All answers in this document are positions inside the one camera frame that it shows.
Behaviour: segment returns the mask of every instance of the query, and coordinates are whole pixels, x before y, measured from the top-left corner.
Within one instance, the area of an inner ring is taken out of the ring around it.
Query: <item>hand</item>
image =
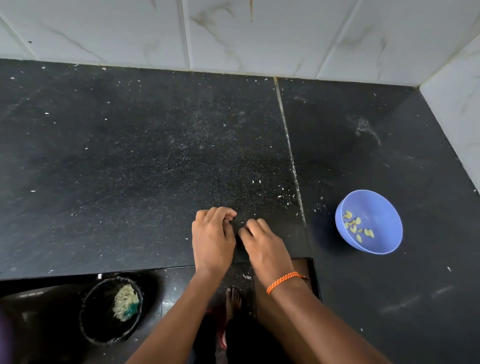
[[[232,221],[237,213],[228,207],[197,212],[192,223],[193,257],[197,273],[222,279],[230,267],[235,249]]]
[[[239,230],[239,236],[255,274],[265,287],[295,270],[283,240],[272,233],[262,218],[248,220],[245,228]]]

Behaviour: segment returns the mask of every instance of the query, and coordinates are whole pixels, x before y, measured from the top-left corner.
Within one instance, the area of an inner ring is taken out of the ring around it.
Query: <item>foot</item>
[[[226,311],[227,311],[227,322],[233,319],[233,317],[241,309],[241,297],[240,293],[235,288],[227,288],[227,301],[226,301]]]

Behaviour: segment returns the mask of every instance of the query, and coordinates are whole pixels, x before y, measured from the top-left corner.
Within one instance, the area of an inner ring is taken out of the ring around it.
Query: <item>white tile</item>
[[[318,78],[419,85],[480,32],[478,0],[360,0]]]
[[[354,3],[183,0],[191,69],[315,78]]]
[[[0,17],[0,58],[27,60],[33,55],[24,46],[15,32]]]
[[[480,36],[420,91],[480,191]]]
[[[181,2],[0,0],[40,60],[188,69]]]

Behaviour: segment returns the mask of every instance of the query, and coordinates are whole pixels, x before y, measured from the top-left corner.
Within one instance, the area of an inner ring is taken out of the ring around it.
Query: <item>orange bracelet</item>
[[[302,276],[300,275],[298,272],[291,272],[291,273],[288,273],[286,275],[284,275],[283,277],[280,277],[279,279],[277,279],[275,282],[273,282],[270,286],[268,286],[267,288],[267,293],[270,294],[270,292],[272,291],[273,288],[275,288],[276,286],[278,286],[280,283],[282,282],[285,282],[286,280],[292,278],[292,277],[300,277],[300,278],[305,278],[305,276]]]

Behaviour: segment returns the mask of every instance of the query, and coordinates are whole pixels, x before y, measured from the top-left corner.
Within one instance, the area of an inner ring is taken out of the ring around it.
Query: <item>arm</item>
[[[239,231],[255,274],[268,287],[294,268],[287,249],[263,219],[248,220]],[[271,295],[323,364],[388,364],[363,337],[325,307],[298,277],[275,287]]]
[[[208,302],[232,262],[235,235],[229,221],[236,214],[226,207],[197,212],[192,224],[195,275],[127,364],[186,362]]]

